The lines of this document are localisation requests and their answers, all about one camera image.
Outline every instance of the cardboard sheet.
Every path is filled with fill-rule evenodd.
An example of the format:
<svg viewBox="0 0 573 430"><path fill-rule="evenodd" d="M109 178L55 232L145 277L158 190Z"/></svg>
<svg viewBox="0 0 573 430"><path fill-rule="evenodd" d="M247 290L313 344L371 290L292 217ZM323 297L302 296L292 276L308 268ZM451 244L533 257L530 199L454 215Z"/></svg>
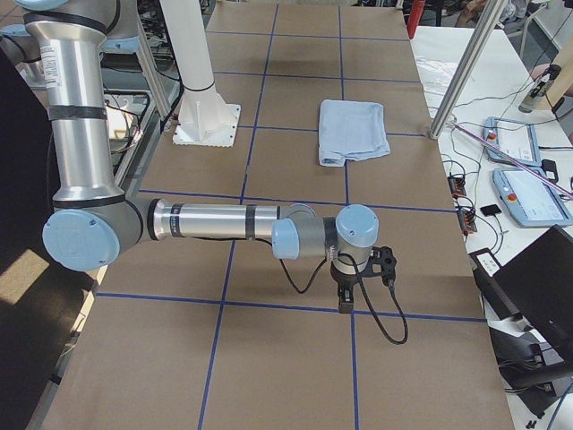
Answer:
<svg viewBox="0 0 573 430"><path fill-rule="evenodd" d="M243 105L235 146L166 133L140 196L371 205L411 340L385 341L358 289L338 314L327 268L297 295L265 244L145 244L109 268L44 428L512 429L402 13L223 2L209 31L218 90ZM382 103L392 153L320 167L323 99ZM317 262L287 265L303 284ZM388 290L367 288L399 336Z"/></svg>

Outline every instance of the black band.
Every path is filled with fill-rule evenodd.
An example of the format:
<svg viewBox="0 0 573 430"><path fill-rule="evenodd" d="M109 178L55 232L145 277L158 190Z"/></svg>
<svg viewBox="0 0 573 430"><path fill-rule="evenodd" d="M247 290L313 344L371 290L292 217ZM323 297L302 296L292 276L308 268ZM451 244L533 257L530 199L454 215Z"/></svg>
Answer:
<svg viewBox="0 0 573 430"><path fill-rule="evenodd" d="M254 235L254 215L257 211L256 204L247 204L246 210L244 212L244 236L247 240L253 240Z"/></svg>
<svg viewBox="0 0 573 430"><path fill-rule="evenodd" d="M121 14L122 14L122 0L115 0L114 19L111 21L111 24L109 24L109 27L106 28L106 34L109 34L112 32L112 30L115 28L115 26L119 22L119 17L121 16Z"/></svg>
<svg viewBox="0 0 573 430"><path fill-rule="evenodd" d="M194 90L193 88L189 88L188 86L186 86L185 84L183 84L183 86L184 86L184 88L185 88L186 90L193 91L193 92L206 91L206 90L208 90L209 88L211 88L213 85L215 85L215 81L213 81L213 83L212 83L209 87L201 88L200 90Z"/></svg>
<svg viewBox="0 0 573 430"><path fill-rule="evenodd" d="M171 229L171 236L173 237L184 237L181 234L181 229L179 227L179 214L181 213L181 208L183 205L181 203L174 204L171 206L171 217L169 217L169 228Z"/></svg>
<svg viewBox="0 0 573 430"><path fill-rule="evenodd" d="M83 208L101 208L102 206L109 206L125 202L125 194L114 195L113 197L105 197L103 199L91 200L54 200L54 207L58 209L83 209Z"/></svg>
<svg viewBox="0 0 573 430"><path fill-rule="evenodd" d="M161 199L153 199L150 203L150 208L147 210L147 232L151 237L151 240L159 240L155 235L154 215L155 209L158 207L158 203Z"/></svg>
<svg viewBox="0 0 573 430"><path fill-rule="evenodd" d="M106 34L106 26L102 22L92 20L91 18L86 18L85 16L72 15L71 13L45 11L42 13L26 13L24 15L24 23L29 24L35 21L52 21L65 22L68 24L78 24Z"/></svg>
<svg viewBox="0 0 573 430"><path fill-rule="evenodd" d="M50 121L58 119L107 119L107 111L102 107L92 106L50 106L47 109Z"/></svg>
<svg viewBox="0 0 573 430"><path fill-rule="evenodd" d="M28 56L26 56L26 51L24 51L24 48L21 47L21 45L20 45L17 41L15 41L15 40L14 40L13 38L11 38L10 36L6 36L5 34L3 34L2 36L0 36L0 40L1 40L1 39L8 39L8 40L10 40L10 41L20 50L21 56L22 56L22 58L23 58L23 61L26 61L26 58L28 57Z"/></svg>
<svg viewBox="0 0 573 430"><path fill-rule="evenodd" d="M337 260L338 232L337 221L334 217L323 218L324 223L324 249L328 262Z"/></svg>
<svg viewBox="0 0 573 430"><path fill-rule="evenodd" d="M130 202L127 199L125 200L125 202L130 208L133 209L133 211L137 214L137 218L139 218L140 220L140 236L137 238L137 242L139 242L141 240L141 237L143 236L143 217L141 216L140 210L137 209L137 206L135 206L132 202Z"/></svg>

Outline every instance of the chair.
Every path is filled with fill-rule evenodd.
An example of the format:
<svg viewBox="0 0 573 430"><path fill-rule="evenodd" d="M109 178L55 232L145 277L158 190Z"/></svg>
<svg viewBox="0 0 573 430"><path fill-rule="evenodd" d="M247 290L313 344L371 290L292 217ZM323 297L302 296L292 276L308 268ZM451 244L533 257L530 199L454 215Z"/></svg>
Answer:
<svg viewBox="0 0 573 430"><path fill-rule="evenodd" d="M516 38L521 36L521 45L519 47L520 58L522 57L523 51L526 48L527 29L529 28L529 24L535 16L537 16L543 9L547 7L547 4L550 1L551 0L531 0L527 6L526 16L517 21L508 22L506 24L499 24L500 27L502 27L505 31L508 38Z"/></svg>

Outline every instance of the white metal pole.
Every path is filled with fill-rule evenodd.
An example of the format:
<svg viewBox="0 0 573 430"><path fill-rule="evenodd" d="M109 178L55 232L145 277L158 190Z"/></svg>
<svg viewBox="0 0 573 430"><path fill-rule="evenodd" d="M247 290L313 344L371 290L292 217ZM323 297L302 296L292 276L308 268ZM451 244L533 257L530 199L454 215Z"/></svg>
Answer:
<svg viewBox="0 0 573 430"><path fill-rule="evenodd" d="M474 70L475 63L477 63L478 58L482 54L483 47L485 47L492 34L493 27L500 19L505 3L506 0L489 0L487 2L472 38L467 43L466 51L464 51L462 59L459 61L454 77L441 101L436 117L432 122L429 133L431 139L438 139L440 136L451 111L454 110L454 106L466 86L472 70Z"/></svg>
<svg viewBox="0 0 573 430"><path fill-rule="evenodd" d="M185 87L174 143L232 146L241 107L217 93L198 0L160 0Z"/></svg>

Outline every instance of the white table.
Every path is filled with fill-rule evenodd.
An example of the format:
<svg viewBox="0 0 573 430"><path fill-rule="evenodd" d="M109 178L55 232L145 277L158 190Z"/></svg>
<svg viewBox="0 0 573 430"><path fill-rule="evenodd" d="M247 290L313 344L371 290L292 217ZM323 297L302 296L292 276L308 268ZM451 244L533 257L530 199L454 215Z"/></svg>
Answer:
<svg viewBox="0 0 573 430"><path fill-rule="evenodd" d="M436 108L440 105L442 96L447 88L448 72L453 72L471 34L472 30L470 29L443 27L420 27L417 29L415 38L411 43L431 116L435 115ZM425 59L426 65L431 65L427 63L428 61L438 62L433 65L442 66L445 73L440 74L429 70L428 67L424 66L424 60L421 59ZM504 97L520 90L526 82L529 83L531 80L515 49L511 46L503 31L495 30L483 50L457 105L477 98ZM531 114L519 112L517 106L525 94L526 91L520 92L515 97L515 100L513 95L505 99L477 100L467 106L455 108L453 114L458 123L467 121L479 125L484 124L488 116L501 116L502 114L504 118L527 121L529 123L541 123L553 118L552 113L549 111L535 111ZM464 127L479 135L483 132L482 127L475 125L464 125ZM541 146L569 146L569 140L557 121L537 125L535 130ZM457 155L452 150L451 139L453 138L458 152L473 159L480 159L482 146L463 135L460 131L453 132L451 138L450 134L450 129L445 129L439 139L440 152L445 154L444 159L451 157L451 159L462 164L467 172L475 172L477 168L476 163ZM573 151L542 151L542 157L556 161L560 177L559 185L569 189L569 178L573 176ZM447 172L449 172L450 164L444 164ZM492 171L499 166L501 165L491 163L487 160L487 156L484 155L477 184L475 183L477 175L469 175L466 178L466 191L468 197L475 203L476 208L496 203L503 210L503 213L498 215L498 220L506 233L504 234L503 247L496 254L496 257L504 264L536 240L546 231L546 228L520 228L509 215L506 215L505 207L500 202L500 198L497 196L492 184ZM457 166L452 168L452 172L458 173L460 171L461 169ZM569 211L573 211L572 202L566 203L566 206ZM491 217L488 218L488 221L496 229L499 228ZM466 242L466 249L469 253L484 247L492 247L495 241L493 231L483 221L478 219L476 226L478 232L470 235ZM573 227L566 228L566 230L573 234ZM488 319L490 317L492 320L495 318L492 312L488 312L488 314ZM500 322L491 321L490 325L496 325L496 328L500 328ZM501 326L511 329L507 322L502 322ZM508 403L516 429L523 429L530 419L536 419L517 395L510 394ZM547 409L545 417L542 420L538 420L535 429L544 430L547 427L555 407L556 403ZM573 423L573 395L569 395L566 398L552 430L570 430L571 423Z"/></svg>

